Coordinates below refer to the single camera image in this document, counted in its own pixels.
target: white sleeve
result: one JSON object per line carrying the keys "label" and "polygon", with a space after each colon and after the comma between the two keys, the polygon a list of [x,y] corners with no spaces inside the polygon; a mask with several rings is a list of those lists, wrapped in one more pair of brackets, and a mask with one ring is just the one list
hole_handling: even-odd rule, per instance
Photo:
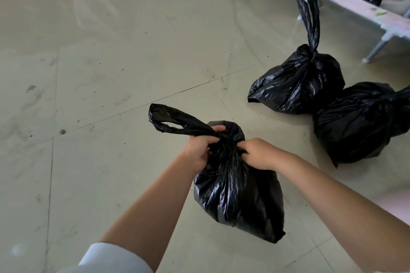
{"label": "white sleeve", "polygon": [[92,244],[80,261],[58,273],[153,273],[144,260],[122,247],[108,244]]}

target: wrinkled black plastic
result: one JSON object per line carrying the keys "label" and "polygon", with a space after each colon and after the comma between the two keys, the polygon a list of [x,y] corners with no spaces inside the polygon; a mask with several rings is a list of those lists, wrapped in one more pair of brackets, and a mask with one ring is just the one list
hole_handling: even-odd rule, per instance
{"label": "wrinkled black plastic", "polygon": [[282,64],[270,69],[249,89],[248,102],[294,115],[314,113],[344,87],[339,63],[317,52],[320,37],[317,0],[297,0],[309,45],[303,44]]}
{"label": "wrinkled black plastic", "polygon": [[[276,173],[255,169],[242,161],[244,151],[237,143],[245,140],[245,135],[236,123],[212,121],[205,124],[178,109],[159,104],[151,104],[148,115],[161,132],[220,138],[218,143],[210,145],[212,155],[208,164],[194,180],[195,200],[213,219],[271,243],[283,237],[283,196]],[[215,125],[224,125],[226,130],[215,132],[211,128]]]}
{"label": "wrinkled black plastic", "polygon": [[335,166],[376,157],[410,128],[410,86],[360,82],[313,115],[314,132]]}

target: beige tile floor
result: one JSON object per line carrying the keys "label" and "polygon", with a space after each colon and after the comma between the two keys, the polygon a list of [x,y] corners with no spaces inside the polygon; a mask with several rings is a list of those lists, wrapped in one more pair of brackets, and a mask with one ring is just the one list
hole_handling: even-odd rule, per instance
{"label": "beige tile floor", "polygon": [[[381,156],[335,170],[310,117],[248,104],[254,79],[306,42],[295,0],[0,0],[0,267],[53,273],[88,246],[184,145],[148,122],[151,102],[298,153],[369,198],[410,183],[410,136]],[[409,48],[326,3],[319,50],[347,85],[409,84]],[[160,272],[359,272],[283,178],[276,245],[225,228],[190,195]]]}

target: person's left hand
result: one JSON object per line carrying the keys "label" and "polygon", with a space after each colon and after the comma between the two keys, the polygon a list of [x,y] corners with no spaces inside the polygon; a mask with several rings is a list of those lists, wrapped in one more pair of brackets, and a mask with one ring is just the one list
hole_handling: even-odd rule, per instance
{"label": "person's left hand", "polygon": [[[226,129],[223,125],[212,126],[212,128],[217,132],[223,132]],[[192,170],[198,173],[205,168],[208,162],[208,155],[210,154],[207,150],[208,145],[218,141],[219,138],[214,136],[191,136],[181,152],[181,156],[187,158]]]}

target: tied garbage bag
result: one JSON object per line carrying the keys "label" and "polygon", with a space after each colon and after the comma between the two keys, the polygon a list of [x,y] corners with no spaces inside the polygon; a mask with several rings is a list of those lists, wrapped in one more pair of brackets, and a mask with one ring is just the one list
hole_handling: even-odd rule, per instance
{"label": "tied garbage bag", "polygon": [[[213,219],[271,243],[284,236],[283,196],[276,172],[261,171],[242,161],[244,151],[237,143],[244,141],[245,136],[236,123],[205,124],[178,109],[159,104],[151,104],[148,115],[161,132],[220,138],[209,146],[212,154],[208,164],[194,180],[194,198]],[[226,130],[216,132],[211,128],[215,125],[224,125]]]}
{"label": "tied garbage bag", "polygon": [[313,115],[316,137],[337,167],[376,157],[390,138],[410,128],[410,86],[360,82]]}
{"label": "tied garbage bag", "polygon": [[248,102],[277,112],[314,113],[344,87],[339,63],[317,52],[320,37],[317,0],[297,0],[309,45],[303,44],[282,65],[270,69],[249,89]]}

